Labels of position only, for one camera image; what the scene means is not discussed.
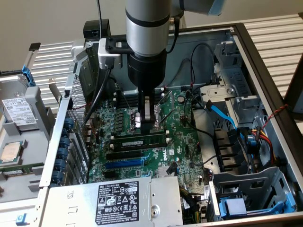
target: processor chip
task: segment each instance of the processor chip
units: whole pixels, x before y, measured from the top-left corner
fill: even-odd
[[[20,150],[20,142],[7,143],[1,155],[2,163],[14,161],[14,159],[18,157]]]

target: blue cable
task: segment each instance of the blue cable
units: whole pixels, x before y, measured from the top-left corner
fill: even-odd
[[[235,122],[233,121],[233,119],[232,119],[231,117],[225,115],[221,110],[219,110],[218,107],[216,107],[216,106],[214,106],[214,105],[212,105],[210,108],[211,108],[213,111],[215,111],[215,112],[216,112],[219,116],[221,116],[222,118],[224,118],[224,119],[230,121],[230,122],[232,123],[233,127],[235,128],[235,130],[237,130],[237,127],[236,127],[236,125],[235,125]],[[241,136],[241,139],[245,140],[245,137],[244,137],[244,135],[243,135],[242,133],[240,134],[240,136]],[[251,144],[252,144],[253,146],[256,146],[256,145],[257,145],[257,142],[255,141],[255,139],[254,139],[253,136],[250,136],[250,135],[249,135],[249,136],[248,136],[248,141],[250,141]]]
[[[230,122],[232,123],[233,127],[235,128],[235,130],[237,130],[237,127],[236,127],[236,125],[235,125],[235,122],[233,121],[233,119],[232,119],[231,117],[225,115],[221,110],[218,109],[218,107],[216,107],[216,106],[214,106],[214,105],[211,106],[211,109],[212,109],[213,111],[215,111],[217,114],[219,114],[222,118],[224,118],[224,119],[230,121]]]

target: metal bracket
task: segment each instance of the metal bracket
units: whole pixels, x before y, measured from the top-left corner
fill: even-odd
[[[239,124],[254,121],[260,101],[258,96],[236,97],[234,99],[233,109]]]

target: hard drive label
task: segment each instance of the hard drive label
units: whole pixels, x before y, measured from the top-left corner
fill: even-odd
[[[12,121],[17,125],[36,124],[34,114],[24,97],[2,100]]]
[[[96,224],[139,221],[139,182],[99,186]]]

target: blue latch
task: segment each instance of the blue latch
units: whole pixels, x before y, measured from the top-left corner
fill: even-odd
[[[16,226],[27,226],[29,223],[26,222],[27,214],[19,214],[16,219]]]
[[[34,81],[32,73],[30,72],[30,70],[27,67],[25,67],[25,65],[23,65],[23,68],[22,68],[21,71],[26,75],[27,80],[28,80],[30,86],[31,87],[36,86],[36,83]]]

